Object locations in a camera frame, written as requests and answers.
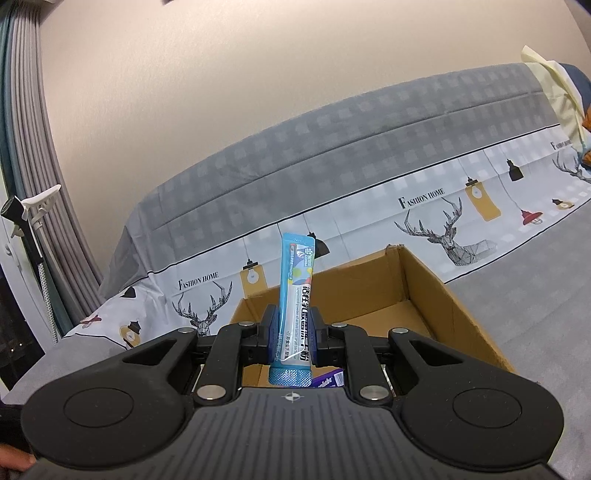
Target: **cardboard box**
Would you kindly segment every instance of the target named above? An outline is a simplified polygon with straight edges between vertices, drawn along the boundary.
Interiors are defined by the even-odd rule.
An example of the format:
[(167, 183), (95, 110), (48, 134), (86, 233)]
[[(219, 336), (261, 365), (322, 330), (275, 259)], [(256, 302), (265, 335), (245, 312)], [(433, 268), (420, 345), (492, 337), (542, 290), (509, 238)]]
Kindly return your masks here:
[[(266, 306), (278, 304), (279, 287), (241, 300), (232, 322), (258, 322)], [(324, 322), (346, 322), (363, 327), (370, 336), (388, 336), (406, 327), (467, 355), (508, 371), (509, 361), (484, 329), (448, 291), (439, 278), (403, 245), (314, 274), (311, 305)], [(316, 377), (333, 367), (315, 368)], [(272, 386), (268, 367), (251, 365), (242, 376), (244, 386)]]

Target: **barcode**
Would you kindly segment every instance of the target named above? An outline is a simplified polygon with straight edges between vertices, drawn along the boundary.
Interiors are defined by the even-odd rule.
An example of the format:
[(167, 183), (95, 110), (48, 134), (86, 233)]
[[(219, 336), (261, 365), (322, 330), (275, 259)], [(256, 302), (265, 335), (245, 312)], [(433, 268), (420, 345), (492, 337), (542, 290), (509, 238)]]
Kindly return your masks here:
[(337, 387), (342, 387), (345, 384), (343, 380), (343, 372), (335, 373), (335, 382)]

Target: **gray curtain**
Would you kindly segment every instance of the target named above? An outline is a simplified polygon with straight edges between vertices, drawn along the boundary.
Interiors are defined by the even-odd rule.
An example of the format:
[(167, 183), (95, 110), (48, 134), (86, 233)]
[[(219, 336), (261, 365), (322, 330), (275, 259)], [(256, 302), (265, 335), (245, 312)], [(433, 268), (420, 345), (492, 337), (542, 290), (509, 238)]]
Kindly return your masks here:
[(20, 197), (31, 197), (56, 183), (62, 185), (60, 198), (37, 235), (57, 291), (77, 324), (100, 306), (102, 275), (74, 213), (51, 139), (41, 72), (39, 7), (15, 2), (10, 33), (6, 118), (13, 169), (19, 173), (15, 186)]

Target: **yellow cloth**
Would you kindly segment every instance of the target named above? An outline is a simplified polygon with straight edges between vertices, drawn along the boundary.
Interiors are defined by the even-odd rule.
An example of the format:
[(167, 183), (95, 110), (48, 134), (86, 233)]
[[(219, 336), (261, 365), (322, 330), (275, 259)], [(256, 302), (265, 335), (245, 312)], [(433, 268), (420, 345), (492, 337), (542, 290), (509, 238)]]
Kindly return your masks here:
[(583, 128), (583, 101), (569, 74), (554, 60), (546, 60), (534, 50), (525, 46), (521, 60), (530, 68), (542, 86), (560, 125), (578, 152), (583, 145), (591, 147), (591, 134)]

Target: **curtain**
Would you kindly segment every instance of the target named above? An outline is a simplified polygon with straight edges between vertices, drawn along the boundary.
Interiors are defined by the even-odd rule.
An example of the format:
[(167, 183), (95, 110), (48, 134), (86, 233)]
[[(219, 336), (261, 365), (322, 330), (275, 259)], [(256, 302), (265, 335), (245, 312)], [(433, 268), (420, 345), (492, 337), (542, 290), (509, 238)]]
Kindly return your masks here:
[[(36, 233), (53, 279), (56, 318), (59, 321), (63, 301), (64, 313), (76, 325), (100, 306), (102, 275), (82, 234), (51, 139), (41, 72), (38, 5), (12, 3), (8, 22), (0, 25), (2, 46), (4, 97), (0, 108), (4, 107), (4, 125), (0, 127), (0, 158), (5, 181), (19, 198), (34, 196), (57, 183), (62, 185), (55, 206), (43, 217), (43, 227)], [(1, 146), (2, 137), (6, 148)], [(61, 329), (69, 330), (66, 325)]]

